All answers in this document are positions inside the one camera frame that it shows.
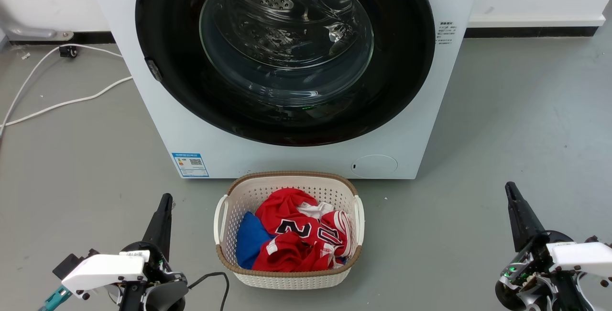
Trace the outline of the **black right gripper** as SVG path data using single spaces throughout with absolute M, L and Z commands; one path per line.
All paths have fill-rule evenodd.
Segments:
M 580 265 L 564 269 L 551 251 L 577 245 L 544 226 L 514 182 L 505 184 L 514 250 L 518 253 L 501 272 L 495 295 L 509 311 L 587 311 L 579 287 Z

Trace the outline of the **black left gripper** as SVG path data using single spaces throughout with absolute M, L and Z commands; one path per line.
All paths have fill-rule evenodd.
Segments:
M 186 276 L 170 268 L 171 224 L 174 199 L 162 195 L 159 207 L 147 226 L 143 242 L 124 248 L 124 252 L 148 251 L 142 272 L 120 283 L 120 311 L 183 311 L 188 293 Z

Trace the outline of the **black round glass washer door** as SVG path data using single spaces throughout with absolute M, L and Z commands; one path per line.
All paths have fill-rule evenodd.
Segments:
M 428 0 L 359 0 L 373 25 L 373 54 L 361 77 L 330 97 L 276 101 L 227 83 L 201 43 L 206 0 L 136 0 L 135 26 L 153 77 L 210 125 L 281 146 L 335 144 L 398 115 L 431 70 L 435 23 Z

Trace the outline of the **blue energy label sticker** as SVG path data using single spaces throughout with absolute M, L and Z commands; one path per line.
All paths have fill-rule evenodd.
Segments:
M 181 178 L 209 178 L 208 169 L 199 153 L 171 153 Z

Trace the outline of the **blue cloth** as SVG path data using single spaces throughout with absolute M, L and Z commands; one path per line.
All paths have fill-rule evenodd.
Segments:
M 239 267 L 251 270 L 262 246 L 273 238 L 258 217 L 251 211 L 245 213 L 236 234 L 235 255 Z

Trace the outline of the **teal connector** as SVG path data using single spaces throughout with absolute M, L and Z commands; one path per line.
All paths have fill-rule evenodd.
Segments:
M 44 300 L 44 304 L 37 311 L 55 311 L 59 305 L 66 302 L 72 295 L 73 293 L 69 289 L 60 285 L 58 289 Z

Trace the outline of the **red basketball jersey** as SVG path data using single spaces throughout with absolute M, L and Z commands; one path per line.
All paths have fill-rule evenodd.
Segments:
M 299 213 L 302 202 L 320 202 L 301 189 L 274 191 L 254 215 L 274 238 L 265 243 L 253 270 L 267 272 L 314 272 L 339 269 L 352 254 L 350 216 L 335 208 L 317 220 Z

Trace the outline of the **white woven-rim laundry basket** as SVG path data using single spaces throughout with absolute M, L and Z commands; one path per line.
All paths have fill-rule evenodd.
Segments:
M 353 251 L 339 269 L 314 272 L 267 272 L 239 267 L 235 250 L 236 234 L 243 216 L 256 213 L 274 192 L 283 188 L 301 189 L 318 202 L 327 202 L 345 211 L 351 219 Z M 354 185 L 339 175 L 308 171 L 258 172 L 235 180 L 219 200 L 214 217 L 214 239 L 221 263 L 242 283 L 261 289 L 325 289 L 343 282 L 358 261 L 363 247 L 365 214 Z

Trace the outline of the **round white filter cover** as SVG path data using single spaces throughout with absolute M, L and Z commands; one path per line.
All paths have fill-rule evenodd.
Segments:
M 389 178 L 398 168 L 395 158 L 387 155 L 366 155 L 355 160 L 350 169 L 359 178 Z

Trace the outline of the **white cloth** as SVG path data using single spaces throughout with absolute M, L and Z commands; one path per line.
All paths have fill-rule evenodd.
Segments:
M 333 212 L 335 210 L 335 207 L 332 204 L 328 204 L 326 202 L 320 202 L 317 205 L 312 205 L 308 202 L 302 202 L 302 204 L 297 206 L 296 209 L 299 213 L 305 216 L 320 220 L 325 214 Z

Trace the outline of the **black text warning label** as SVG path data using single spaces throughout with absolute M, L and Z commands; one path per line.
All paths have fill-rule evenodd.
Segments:
M 442 21 L 436 30 L 436 44 L 447 45 L 453 42 L 457 33 L 457 26 L 454 22 Z

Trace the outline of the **steel washer drum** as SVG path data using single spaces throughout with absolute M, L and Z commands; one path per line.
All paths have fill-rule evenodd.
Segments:
M 200 37 L 228 84 L 276 101 L 342 92 L 373 54 L 359 0 L 206 0 Z

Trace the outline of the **grey metal bracket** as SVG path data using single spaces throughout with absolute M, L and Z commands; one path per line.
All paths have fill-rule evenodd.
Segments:
M 0 29 L 11 42 L 67 42 L 74 38 L 72 31 L 33 28 L 19 23 L 0 8 Z

